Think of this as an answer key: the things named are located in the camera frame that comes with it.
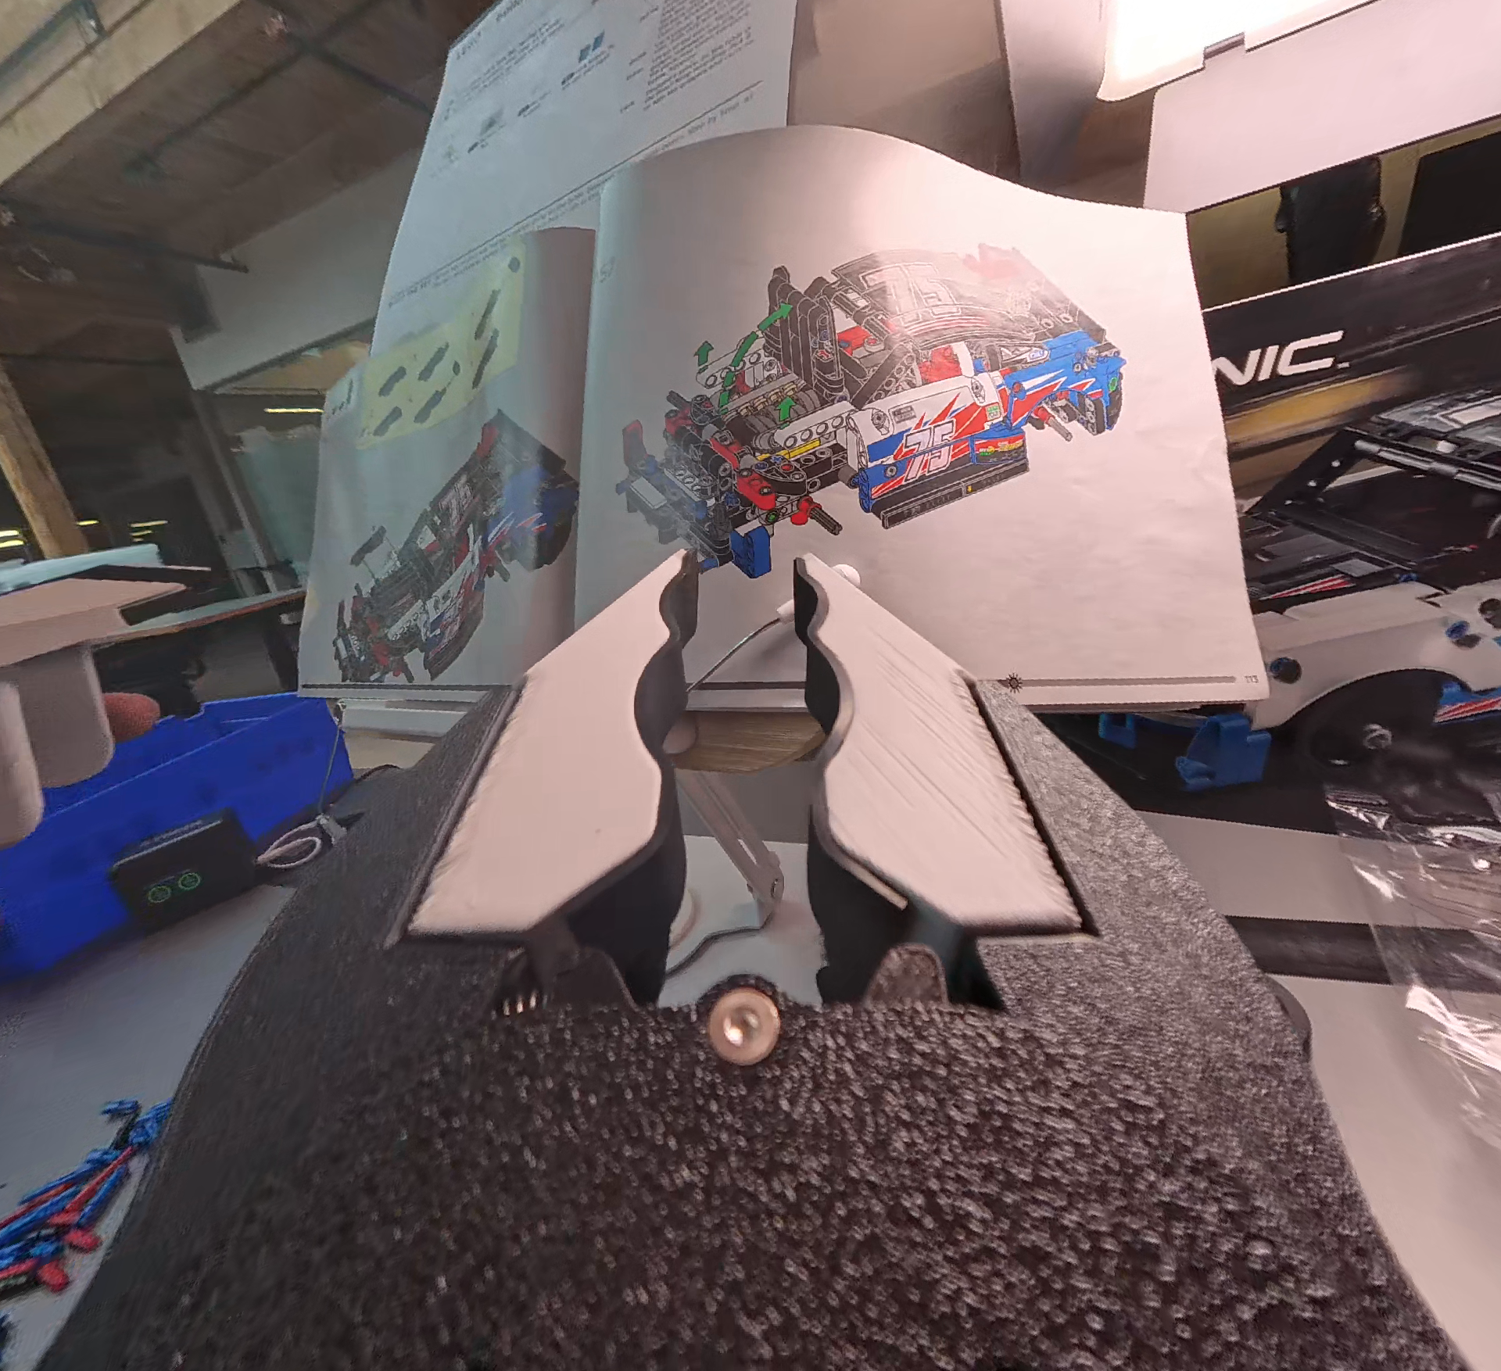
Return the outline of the toy car instruction booklet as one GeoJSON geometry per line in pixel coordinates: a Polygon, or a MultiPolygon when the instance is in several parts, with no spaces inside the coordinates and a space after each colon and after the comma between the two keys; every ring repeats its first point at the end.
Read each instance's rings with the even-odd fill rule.
{"type": "Polygon", "coordinates": [[[501,0],[327,394],[299,681],[510,685],[665,558],[690,677],[850,564],[1034,708],[1267,694],[1181,216],[790,123],[800,0],[501,0]]]}

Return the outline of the black toy set box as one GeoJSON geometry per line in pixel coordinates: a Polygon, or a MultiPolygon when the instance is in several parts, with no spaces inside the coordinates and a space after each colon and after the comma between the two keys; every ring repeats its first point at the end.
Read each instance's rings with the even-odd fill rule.
{"type": "Polygon", "coordinates": [[[1269,678],[1316,788],[1498,761],[1500,237],[1208,309],[1269,678]]]}

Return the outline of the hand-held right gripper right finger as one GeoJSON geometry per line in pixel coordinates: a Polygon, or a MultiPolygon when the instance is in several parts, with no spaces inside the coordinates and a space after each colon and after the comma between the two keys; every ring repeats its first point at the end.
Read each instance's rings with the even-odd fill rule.
{"type": "Polygon", "coordinates": [[[982,947],[1083,936],[1083,908],[970,672],[831,563],[795,564],[825,731],[806,883],[826,1003],[1001,1003],[982,947]]]}

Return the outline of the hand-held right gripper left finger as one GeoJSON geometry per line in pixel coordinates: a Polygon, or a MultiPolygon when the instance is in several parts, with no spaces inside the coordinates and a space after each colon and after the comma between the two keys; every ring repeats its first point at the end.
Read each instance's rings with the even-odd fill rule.
{"type": "Polygon", "coordinates": [[[409,942],[520,950],[546,999],[654,1007],[687,889],[667,741],[699,561],[670,555],[529,667],[409,903],[409,942]]]}

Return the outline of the large blue plastic bin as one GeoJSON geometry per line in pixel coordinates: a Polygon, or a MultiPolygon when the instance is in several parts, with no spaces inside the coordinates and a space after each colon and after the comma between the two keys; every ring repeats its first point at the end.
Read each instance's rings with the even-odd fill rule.
{"type": "Polygon", "coordinates": [[[329,705],[293,692],[212,702],[119,742],[96,775],[47,788],[40,825],[4,850],[4,982],[140,932],[107,874],[141,839],[235,808],[257,847],[354,780],[329,705]]]}

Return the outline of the blue toy building piece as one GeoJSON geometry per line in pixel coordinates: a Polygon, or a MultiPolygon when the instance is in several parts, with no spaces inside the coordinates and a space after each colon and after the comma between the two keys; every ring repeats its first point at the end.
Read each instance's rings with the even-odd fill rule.
{"type": "Polygon", "coordinates": [[[1265,780],[1273,736],[1244,710],[1223,710],[1200,720],[1173,766],[1194,794],[1253,786],[1265,780]]]}

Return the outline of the pile of small toy pins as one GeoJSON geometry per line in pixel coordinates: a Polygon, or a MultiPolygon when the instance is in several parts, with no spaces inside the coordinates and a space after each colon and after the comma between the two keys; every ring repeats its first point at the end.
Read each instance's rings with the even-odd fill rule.
{"type": "Polygon", "coordinates": [[[68,1263],[102,1247],[102,1221],[124,1186],[155,1147],[174,1110],[174,1099],[143,1107],[119,1099],[102,1114],[119,1122],[108,1144],[76,1168],[24,1194],[2,1219],[2,1296],[29,1291],[63,1293],[68,1263]]]}

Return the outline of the clear plastic bag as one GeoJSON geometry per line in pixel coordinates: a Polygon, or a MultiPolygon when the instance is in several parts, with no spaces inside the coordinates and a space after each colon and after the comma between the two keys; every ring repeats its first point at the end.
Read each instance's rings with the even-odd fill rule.
{"type": "Polygon", "coordinates": [[[1498,780],[1330,785],[1325,802],[1384,974],[1450,1074],[1467,1128],[1500,1144],[1498,780]]]}

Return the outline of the white metal book stand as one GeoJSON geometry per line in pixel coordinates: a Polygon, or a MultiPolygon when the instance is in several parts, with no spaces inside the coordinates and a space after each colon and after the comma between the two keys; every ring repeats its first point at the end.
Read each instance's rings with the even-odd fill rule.
{"type": "MultiPolygon", "coordinates": [[[[812,994],[789,971],[767,971],[756,952],[732,972],[687,996],[689,1007],[557,1000],[523,986],[523,955],[492,944],[416,944],[406,925],[415,886],[429,869],[445,822],[457,806],[488,730],[515,694],[479,705],[407,785],[390,788],[351,841],[323,860],[279,913],[257,957],[263,996],[277,992],[284,1017],[335,1047],[393,1041],[404,1024],[451,1035],[493,1024],[517,1030],[545,1024],[699,1022],[715,1000],[759,1013],[756,1036],[779,1022],[793,1028],[962,1032],[1068,1030],[1081,1041],[1162,1038],[1208,1047],[1283,1017],[1283,991],[1256,967],[1233,930],[1211,911],[1192,878],[1129,808],[1092,772],[1011,705],[990,706],[997,728],[1034,810],[1053,814],[1048,831],[1075,892],[1095,899],[1079,938],[997,939],[982,946],[1000,1003],[826,1003],[818,989],[820,930],[812,933],[812,994]]],[[[692,713],[693,744],[667,749],[678,797],[692,775],[723,777],[810,755],[818,725],[804,711],[692,713]]]]}

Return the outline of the black power adapter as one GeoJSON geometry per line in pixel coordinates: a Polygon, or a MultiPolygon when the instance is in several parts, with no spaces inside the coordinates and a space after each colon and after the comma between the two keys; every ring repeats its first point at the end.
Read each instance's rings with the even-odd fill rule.
{"type": "Polygon", "coordinates": [[[254,838],[224,808],[132,844],[107,878],[132,925],[151,935],[254,891],[262,874],[254,838]]]}

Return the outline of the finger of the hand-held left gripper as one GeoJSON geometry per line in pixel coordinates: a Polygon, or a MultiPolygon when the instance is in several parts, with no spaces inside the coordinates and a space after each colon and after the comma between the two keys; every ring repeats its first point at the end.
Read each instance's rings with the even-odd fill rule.
{"type": "Polygon", "coordinates": [[[44,736],[32,728],[27,699],[10,681],[2,683],[2,846],[27,839],[46,814],[41,752],[44,736]]]}
{"type": "Polygon", "coordinates": [[[21,689],[41,742],[43,788],[98,775],[129,736],[107,705],[96,649],[121,641],[126,611],[185,589],[182,577],[63,577],[5,592],[2,685],[21,689]]]}

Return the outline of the grey desk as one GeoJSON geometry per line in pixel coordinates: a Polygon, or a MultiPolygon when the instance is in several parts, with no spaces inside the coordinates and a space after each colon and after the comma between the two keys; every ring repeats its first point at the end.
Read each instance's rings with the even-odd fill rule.
{"type": "MultiPolygon", "coordinates": [[[[714,946],[670,983],[685,1000],[760,971],[814,994],[806,894],[809,769],[740,778],[735,792],[789,872],[787,905],[762,936],[714,946]]],[[[1351,922],[1369,888],[1325,830],[1322,795],[1250,788],[1145,795],[1136,810],[1226,916],[1351,922]]],[[[104,1103],[168,1099],[235,974],[291,888],[255,888],[168,930],[127,938],[4,988],[2,1177],[19,1196],[104,1141],[104,1103]]],[[[1455,1075],[1391,985],[1281,975],[1312,1024],[1312,1063],[1373,1213],[1403,1268],[1473,1368],[1498,1368],[1498,1149],[1461,1114],[1455,1075]]]]}

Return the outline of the white cardboard box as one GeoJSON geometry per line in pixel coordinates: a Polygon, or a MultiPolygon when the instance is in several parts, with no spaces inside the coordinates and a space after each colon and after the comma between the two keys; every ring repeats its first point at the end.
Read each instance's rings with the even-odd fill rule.
{"type": "Polygon", "coordinates": [[[1189,219],[1206,306],[1295,283],[1316,205],[1387,261],[1458,234],[1425,161],[1498,139],[1498,0],[997,0],[1014,172],[1189,219]]]}

